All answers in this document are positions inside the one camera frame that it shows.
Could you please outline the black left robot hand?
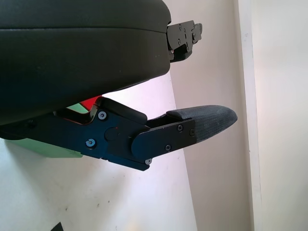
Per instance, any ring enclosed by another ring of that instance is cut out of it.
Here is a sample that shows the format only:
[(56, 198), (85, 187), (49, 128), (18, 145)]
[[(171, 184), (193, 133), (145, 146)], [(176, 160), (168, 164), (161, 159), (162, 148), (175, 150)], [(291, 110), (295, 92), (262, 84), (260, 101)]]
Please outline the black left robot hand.
[(145, 171), (153, 158), (232, 126), (220, 105), (147, 116), (105, 93), (166, 74), (202, 37), (161, 0), (3, 0), (0, 136)]

